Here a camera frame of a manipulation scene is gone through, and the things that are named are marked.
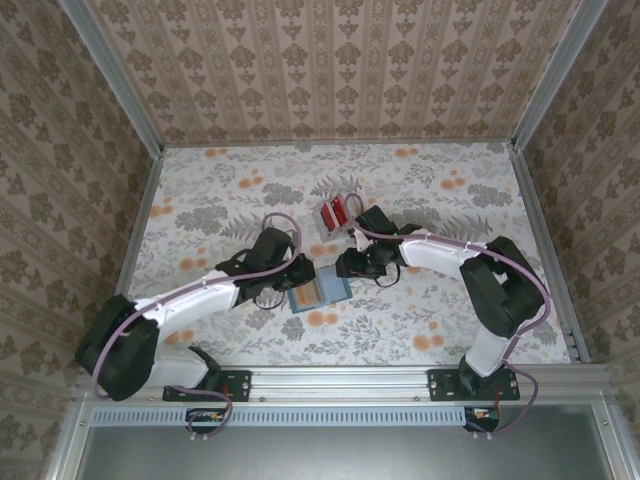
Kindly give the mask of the gold credit card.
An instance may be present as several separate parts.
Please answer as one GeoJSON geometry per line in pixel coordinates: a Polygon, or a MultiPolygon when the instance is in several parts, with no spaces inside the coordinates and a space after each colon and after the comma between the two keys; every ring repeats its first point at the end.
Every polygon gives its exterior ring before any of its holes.
{"type": "Polygon", "coordinates": [[[311,282],[295,288],[293,294],[295,303],[300,308],[312,307],[319,300],[316,288],[311,282]]]}

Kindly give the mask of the blue card holder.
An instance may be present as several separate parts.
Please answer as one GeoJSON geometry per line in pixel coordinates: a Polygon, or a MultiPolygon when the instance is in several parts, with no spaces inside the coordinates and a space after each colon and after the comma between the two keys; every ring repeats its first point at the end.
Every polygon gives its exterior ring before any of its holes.
{"type": "Polygon", "coordinates": [[[318,303],[312,307],[300,308],[296,305],[293,290],[289,290],[288,300],[293,313],[302,313],[322,308],[330,304],[342,302],[352,298],[353,294],[346,278],[338,277],[333,265],[322,267],[316,271],[316,278],[311,281],[318,293],[318,303]]]}

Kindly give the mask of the grey metal sheet panel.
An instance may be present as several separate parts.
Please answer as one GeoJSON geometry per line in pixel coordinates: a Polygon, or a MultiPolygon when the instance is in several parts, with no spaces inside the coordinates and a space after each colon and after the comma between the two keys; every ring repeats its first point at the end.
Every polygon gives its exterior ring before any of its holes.
{"type": "Polygon", "coordinates": [[[77,480],[612,480],[593,415],[536,407],[511,431],[461,427],[93,430],[77,480]]]}

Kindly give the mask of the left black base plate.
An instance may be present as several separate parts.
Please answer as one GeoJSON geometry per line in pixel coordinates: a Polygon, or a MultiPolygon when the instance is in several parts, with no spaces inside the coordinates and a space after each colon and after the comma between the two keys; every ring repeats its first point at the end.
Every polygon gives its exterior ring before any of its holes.
{"type": "MultiPolygon", "coordinates": [[[[251,391],[252,373],[249,370],[220,370],[207,373],[192,390],[216,391],[233,402],[247,402],[251,391]]],[[[185,393],[174,386],[165,386],[162,399],[165,402],[220,402],[211,395],[185,393]]]]}

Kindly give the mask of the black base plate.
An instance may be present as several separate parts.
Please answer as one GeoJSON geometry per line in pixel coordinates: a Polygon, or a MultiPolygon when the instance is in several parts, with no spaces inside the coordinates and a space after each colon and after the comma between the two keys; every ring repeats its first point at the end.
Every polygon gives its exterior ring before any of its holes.
{"type": "MultiPolygon", "coordinates": [[[[192,390],[216,391],[233,402],[247,402],[251,391],[252,373],[249,370],[220,370],[207,373],[192,390]]],[[[165,386],[162,399],[165,402],[220,402],[211,395],[185,393],[174,386],[165,386]]]]}
{"type": "Polygon", "coordinates": [[[430,400],[445,401],[515,401],[521,398],[515,373],[500,368],[489,377],[474,371],[432,369],[427,372],[430,400]]]}

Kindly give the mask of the aluminium front frame rail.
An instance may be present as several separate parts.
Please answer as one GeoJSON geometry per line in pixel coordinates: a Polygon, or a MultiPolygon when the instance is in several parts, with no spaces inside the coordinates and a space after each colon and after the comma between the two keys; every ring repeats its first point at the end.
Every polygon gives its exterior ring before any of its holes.
{"type": "MultiPolygon", "coordinates": [[[[409,405],[430,402],[425,367],[250,367],[247,404],[265,405],[409,405]]],[[[511,370],[524,404],[590,404],[602,395],[615,399],[606,368],[592,364],[517,365],[511,370]]]]}

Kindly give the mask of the aluminium frame rail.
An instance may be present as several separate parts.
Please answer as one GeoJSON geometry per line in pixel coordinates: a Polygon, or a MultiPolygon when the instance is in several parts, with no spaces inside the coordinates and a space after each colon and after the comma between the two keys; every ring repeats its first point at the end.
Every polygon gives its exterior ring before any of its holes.
{"type": "MultiPolygon", "coordinates": [[[[265,405],[409,405],[430,402],[425,367],[250,367],[247,404],[265,405]]],[[[606,368],[592,364],[517,365],[511,370],[524,404],[590,404],[602,395],[615,399],[606,368]]]]}
{"type": "Polygon", "coordinates": [[[87,395],[71,402],[45,480],[76,480],[90,431],[91,412],[87,395]]]}
{"type": "Polygon", "coordinates": [[[602,395],[592,410],[614,480],[640,480],[640,457],[620,406],[602,395]]]}

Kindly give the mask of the aluminium back rail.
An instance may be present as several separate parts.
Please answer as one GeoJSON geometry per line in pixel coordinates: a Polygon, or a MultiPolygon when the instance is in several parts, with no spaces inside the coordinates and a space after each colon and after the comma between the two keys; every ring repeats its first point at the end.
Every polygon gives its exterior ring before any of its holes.
{"type": "Polygon", "coordinates": [[[201,143],[165,143],[163,149],[173,148],[209,148],[209,147],[262,147],[262,146],[316,146],[316,145],[413,145],[413,144],[475,144],[475,143],[507,143],[511,145],[512,139],[509,137],[488,137],[488,138],[383,138],[383,139],[315,139],[315,140],[267,140],[267,141],[223,141],[223,142],[201,142],[201,143]]]}

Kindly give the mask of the aluminium side rail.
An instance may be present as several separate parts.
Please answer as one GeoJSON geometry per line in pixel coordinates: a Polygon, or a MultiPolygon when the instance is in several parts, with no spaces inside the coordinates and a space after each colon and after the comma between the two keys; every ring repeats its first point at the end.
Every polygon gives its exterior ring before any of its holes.
{"type": "Polygon", "coordinates": [[[91,372],[102,363],[101,351],[117,328],[135,312],[134,303],[127,297],[135,270],[144,231],[152,209],[153,199],[159,184],[163,166],[162,156],[153,159],[149,177],[144,188],[139,210],[133,224],[131,238],[120,270],[115,295],[110,298],[96,317],[96,323],[87,334],[83,348],[92,363],[91,372]]]}
{"type": "Polygon", "coordinates": [[[524,152],[512,148],[511,162],[526,209],[538,255],[544,270],[546,284],[554,311],[561,325],[567,351],[573,363],[590,364],[586,341],[569,294],[569,290],[549,233],[524,152]]]}

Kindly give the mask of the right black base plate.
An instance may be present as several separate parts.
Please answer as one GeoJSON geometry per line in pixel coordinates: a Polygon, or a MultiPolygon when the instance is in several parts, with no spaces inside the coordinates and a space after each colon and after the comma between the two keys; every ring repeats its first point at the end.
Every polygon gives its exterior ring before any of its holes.
{"type": "Polygon", "coordinates": [[[515,401],[521,398],[515,373],[500,368],[489,377],[474,371],[432,369],[427,372],[430,400],[445,401],[515,401]]]}

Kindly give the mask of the aluminium corner post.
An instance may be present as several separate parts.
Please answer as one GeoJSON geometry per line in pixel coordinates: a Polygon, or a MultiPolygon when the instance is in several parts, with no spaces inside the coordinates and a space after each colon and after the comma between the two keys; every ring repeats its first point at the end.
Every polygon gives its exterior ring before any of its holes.
{"type": "Polygon", "coordinates": [[[515,151],[533,137],[608,0],[581,0],[512,135],[515,151]]]}
{"type": "Polygon", "coordinates": [[[85,0],[59,0],[74,28],[100,69],[117,101],[153,159],[162,155],[164,141],[130,81],[124,61],[112,48],[107,35],[85,0]]]}

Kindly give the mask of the aluminium lower frame rail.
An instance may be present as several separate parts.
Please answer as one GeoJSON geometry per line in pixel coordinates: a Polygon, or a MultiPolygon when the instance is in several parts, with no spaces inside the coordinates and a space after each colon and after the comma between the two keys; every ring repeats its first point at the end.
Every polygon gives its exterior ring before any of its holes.
{"type": "Polygon", "coordinates": [[[620,406],[602,395],[592,410],[614,480],[640,480],[640,457],[620,406]]]}
{"type": "Polygon", "coordinates": [[[45,480],[76,480],[90,431],[91,412],[87,395],[71,402],[45,480]]]}

